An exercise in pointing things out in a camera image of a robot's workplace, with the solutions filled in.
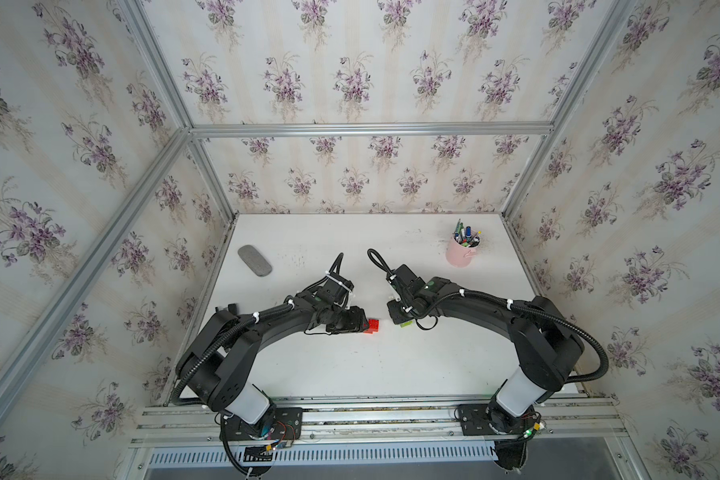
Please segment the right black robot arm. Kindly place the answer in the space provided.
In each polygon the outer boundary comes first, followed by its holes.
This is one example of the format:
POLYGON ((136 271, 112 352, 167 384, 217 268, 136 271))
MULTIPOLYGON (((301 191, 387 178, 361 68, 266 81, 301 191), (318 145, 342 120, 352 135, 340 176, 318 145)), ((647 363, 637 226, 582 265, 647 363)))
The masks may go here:
POLYGON ((545 297, 513 300, 466 289, 442 277, 425 281, 405 264, 381 270, 397 294, 388 303, 395 322, 452 318, 498 333, 514 345, 518 367, 486 409, 496 419, 526 417, 534 404, 563 386, 598 380, 608 372, 606 349, 563 318, 545 297))

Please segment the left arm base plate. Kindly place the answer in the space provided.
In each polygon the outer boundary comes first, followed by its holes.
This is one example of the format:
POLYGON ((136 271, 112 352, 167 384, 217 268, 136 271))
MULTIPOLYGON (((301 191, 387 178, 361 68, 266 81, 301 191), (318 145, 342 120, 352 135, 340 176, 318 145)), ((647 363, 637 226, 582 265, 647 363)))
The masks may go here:
POLYGON ((223 417, 220 438, 230 442, 266 441, 289 448, 301 436, 304 410, 299 407, 271 406, 255 423, 238 416, 223 417))

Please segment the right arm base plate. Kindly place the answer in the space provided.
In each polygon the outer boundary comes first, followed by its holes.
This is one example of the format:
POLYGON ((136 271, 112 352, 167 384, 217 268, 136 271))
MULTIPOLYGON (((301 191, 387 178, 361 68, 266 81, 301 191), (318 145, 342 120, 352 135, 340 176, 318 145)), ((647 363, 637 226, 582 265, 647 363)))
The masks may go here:
POLYGON ((498 405, 461 404, 455 408, 454 418, 464 436, 501 435, 509 439, 524 439, 534 435, 541 415, 529 407, 514 417, 498 405))

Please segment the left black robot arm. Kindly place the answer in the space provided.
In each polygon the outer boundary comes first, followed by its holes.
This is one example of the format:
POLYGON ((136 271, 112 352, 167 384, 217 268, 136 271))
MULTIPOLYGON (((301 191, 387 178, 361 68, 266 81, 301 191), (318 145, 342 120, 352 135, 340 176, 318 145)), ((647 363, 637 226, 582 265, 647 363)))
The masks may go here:
POLYGON ((366 331, 370 323, 364 310, 349 304, 353 290, 350 280, 328 272, 272 308, 240 314, 230 305, 216 311, 178 360, 167 402, 204 405, 249 425, 268 424, 273 403, 249 381, 258 353, 318 327, 326 335, 366 331))

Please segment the red lego brick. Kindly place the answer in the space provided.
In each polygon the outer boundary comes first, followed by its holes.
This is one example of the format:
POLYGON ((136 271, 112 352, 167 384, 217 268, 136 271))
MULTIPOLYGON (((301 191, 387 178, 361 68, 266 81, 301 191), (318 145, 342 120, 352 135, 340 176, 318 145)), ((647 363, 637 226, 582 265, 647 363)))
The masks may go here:
POLYGON ((365 334, 374 334, 379 331, 380 322, 378 319, 369 319, 367 328, 364 330, 365 334))

